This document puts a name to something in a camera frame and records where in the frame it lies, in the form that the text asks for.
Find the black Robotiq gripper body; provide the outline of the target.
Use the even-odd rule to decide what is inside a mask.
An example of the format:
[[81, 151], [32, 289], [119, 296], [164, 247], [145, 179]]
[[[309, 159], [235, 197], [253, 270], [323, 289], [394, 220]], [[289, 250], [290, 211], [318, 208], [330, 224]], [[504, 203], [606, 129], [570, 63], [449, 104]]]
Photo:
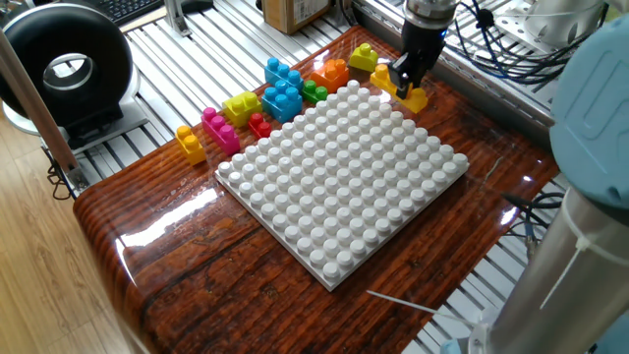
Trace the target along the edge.
[[445, 29], [420, 28], [406, 22], [402, 28], [403, 72], [424, 75], [434, 66], [444, 46]]

